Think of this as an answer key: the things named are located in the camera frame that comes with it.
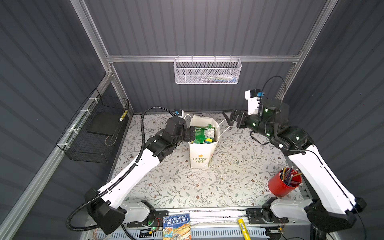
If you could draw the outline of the green snack bag front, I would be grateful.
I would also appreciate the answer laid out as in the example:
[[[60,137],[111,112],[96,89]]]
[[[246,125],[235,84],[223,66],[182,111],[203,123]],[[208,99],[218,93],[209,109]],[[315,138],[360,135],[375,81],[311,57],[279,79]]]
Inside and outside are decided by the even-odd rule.
[[[216,128],[212,125],[195,127],[194,144],[211,144],[215,141]]]

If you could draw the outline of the white paper bag floral print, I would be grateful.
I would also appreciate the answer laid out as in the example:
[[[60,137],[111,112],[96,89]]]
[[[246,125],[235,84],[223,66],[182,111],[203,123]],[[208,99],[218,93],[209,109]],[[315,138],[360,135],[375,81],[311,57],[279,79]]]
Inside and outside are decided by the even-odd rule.
[[[214,118],[200,117],[194,115],[191,117],[190,127],[206,127],[212,125],[216,128],[215,141],[211,144],[194,144],[193,141],[189,142],[190,149],[190,165],[195,169],[208,169],[213,154],[218,146],[220,137],[229,129],[221,130],[220,127],[224,120],[218,123]]]

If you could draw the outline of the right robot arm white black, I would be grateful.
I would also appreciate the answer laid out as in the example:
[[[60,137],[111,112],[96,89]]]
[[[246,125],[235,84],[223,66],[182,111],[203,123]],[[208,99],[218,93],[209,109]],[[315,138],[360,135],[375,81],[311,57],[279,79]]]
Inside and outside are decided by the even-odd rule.
[[[343,186],[323,160],[307,131],[289,126],[289,105],[279,100],[264,99],[256,110],[254,113],[224,110],[223,115],[229,126],[250,129],[268,138],[299,170],[297,174],[282,178],[289,181],[290,186],[295,177],[304,177],[315,193],[315,199],[297,204],[274,198],[270,211],[277,218],[308,221],[326,233],[352,228],[367,203]]]

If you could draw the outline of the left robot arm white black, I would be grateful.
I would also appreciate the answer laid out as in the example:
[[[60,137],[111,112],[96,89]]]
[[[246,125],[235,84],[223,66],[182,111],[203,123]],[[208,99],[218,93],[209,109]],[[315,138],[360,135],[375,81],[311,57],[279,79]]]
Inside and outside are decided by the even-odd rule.
[[[153,207],[145,201],[130,204],[126,197],[141,179],[171,155],[182,142],[195,140],[195,127],[189,127],[181,117],[167,120],[165,129],[146,140],[144,149],[114,179],[99,190],[89,190],[86,200],[105,192],[100,199],[89,204],[87,211],[106,235],[113,233],[122,224],[150,223]]]

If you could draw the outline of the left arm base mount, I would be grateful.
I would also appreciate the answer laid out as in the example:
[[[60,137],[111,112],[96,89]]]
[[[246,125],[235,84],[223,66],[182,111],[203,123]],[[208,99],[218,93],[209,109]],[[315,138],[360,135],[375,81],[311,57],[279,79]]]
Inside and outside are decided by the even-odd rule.
[[[131,222],[127,223],[128,228],[145,228],[151,229],[151,231],[158,232],[163,228],[163,219],[169,215],[168,211],[154,210],[149,213],[147,218],[143,222]]]

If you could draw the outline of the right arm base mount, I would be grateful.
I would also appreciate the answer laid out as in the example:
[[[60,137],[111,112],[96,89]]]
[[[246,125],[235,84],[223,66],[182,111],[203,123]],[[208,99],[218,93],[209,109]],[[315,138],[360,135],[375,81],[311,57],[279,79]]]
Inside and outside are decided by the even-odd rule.
[[[288,218],[276,217],[270,209],[248,208],[246,216],[250,224],[287,224]]]

